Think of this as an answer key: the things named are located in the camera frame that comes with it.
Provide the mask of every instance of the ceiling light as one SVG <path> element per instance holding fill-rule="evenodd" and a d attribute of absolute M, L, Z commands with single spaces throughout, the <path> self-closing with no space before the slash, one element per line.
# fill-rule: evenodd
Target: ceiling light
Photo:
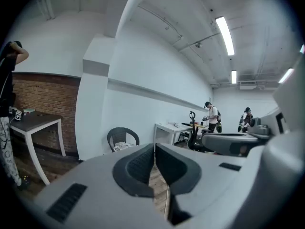
<path fill-rule="evenodd" d="M 287 72 L 285 73 L 285 75 L 282 77 L 282 79 L 279 81 L 279 83 L 283 83 L 290 75 L 291 73 L 294 71 L 293 68 L 289 68 L 287 70 Z"/>
<path fill-rule="evenodd" d="M 227 47 L 228 55 L 229 56 L 234 55 L 233 42 L 225 18 L 224 17 L 217 18 L 216 23 L 220 29 L 221 34 L 223 35 L 224 43 L 225 46 Z"/>
<path fill-rule="evenodd" d="M 301 52 L 302 54 L 304 54 L 304 52 L 305 52 L 304 44 L 302 45 L 300 52 Z"/>
<path fill-rule="evenodd" d="M 232 84 L 236 84 L 236 82 L 237 82 L 237 71 L 232 71 L 231 76 L 232 76 Z"/>

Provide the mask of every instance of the person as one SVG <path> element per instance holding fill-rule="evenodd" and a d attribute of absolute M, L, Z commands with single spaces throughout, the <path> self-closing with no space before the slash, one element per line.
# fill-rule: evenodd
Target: person
<path fill-rule="evenodd" d="M 205 107 L 209 109 L 209 116 L 206 116 L 205 118 L 203 118 L 203 120 L 209 121 L 209 130 L 213 133 L 218 123 L 218 110 L 210 102 L 206 102 Z"/>
<path fill-rule="evenodd" d="M 251 119 L 253 118 L 253 115 L 251 114 L 251 109 L 249 107 L 246 107 L 246 110 L 244 111 L 244 113 L 247 113 L 245 119 L 244 119 L 244 123 L 243 123 L 243 132 L 246 132 L 248 129 L 248 126 L 250 124 Z"/>
<path fill-rule="evenodd" d="M 13 90 L 12 71 L 15 65 L 26 60 L 29 53 L 22 48 L 20 42 L 9 42 L 0 54 L 0 160 L 8 175 L 20 189 L 27 186 L 29 181 L 19 176 L 13 150 L 10 142 L 9 108 Z"/>

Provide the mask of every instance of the hand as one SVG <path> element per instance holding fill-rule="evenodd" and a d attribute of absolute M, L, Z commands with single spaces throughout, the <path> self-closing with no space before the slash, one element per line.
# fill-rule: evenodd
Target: hand
<path fill-rule="evenodd" d="M 18 50 L 18 49 L 20 48 L 16 42 L 12 42 L 12 43 L 10 44 L 10 47 L 11 47 L 12 49 L 14 49 L 14 50 Z"/>

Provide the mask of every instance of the patterned pants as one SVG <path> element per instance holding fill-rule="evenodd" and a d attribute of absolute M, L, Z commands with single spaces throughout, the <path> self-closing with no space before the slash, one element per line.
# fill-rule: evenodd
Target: patterned pants
<path fill-rule="evenodd" d="M 10 142 L 10 122 L 8 117 L 0 118 L 0 160 L 8 177 L 12 177 L 18 186 L 21 185 L 21 178 L 15 164 L 13 149 Z"/>

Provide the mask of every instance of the white table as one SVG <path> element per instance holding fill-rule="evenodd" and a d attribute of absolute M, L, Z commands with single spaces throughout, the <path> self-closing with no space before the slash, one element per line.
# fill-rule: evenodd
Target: white table
<path fill-rule="evenodd" d="M 163 131 L 168 132 L 169 134 L 171 134 L 171 140 L 170 143 L 171 145 L 174 145 L 175 140 L 176 140 L 176 134 L 180 132 L 186 132 L 186 131 L 190 131 L 192 129 L 191 126 L 187 126 L 187 125 L 182 125 L 179 124 L 179 127 L 175 127 L 172 124 L 155 124 L 154 126 L 154 135 L 153 135 L 153 143 L 156 143 L 156 139 L 157 139 L 157 129 L 161 129 Z"/>
<path fill-rule="evenodd" d="M 61 131 L 61 116 L 54 115 L 54 114 L 44 114 L 38 111 L 34 111 L 32 113 L 26 114 L 20 121 L 13 120 L 10 124 L 10 127 L 21 134 L 25 136 L 25 141 L 29 149 L 30 156 L 32 158 L 32 161 L 35 165 L 35 168 L 45 183 L 45 185 L 50 184 L 49 180 L 47 179 L 46 175 L 44 174 L 41 165 L 39 163 L 39 160 L 37 158 L 32 137 L 31 135 L 35 132 L 38 132 L 50 125 L 56 124 L 58 128 L 58 138 L 59 143 L 61 146 L 61 154 L 62 156 L 66 156 L 66 152 L 63 145 L 62 140 L 62 131 Z"/>

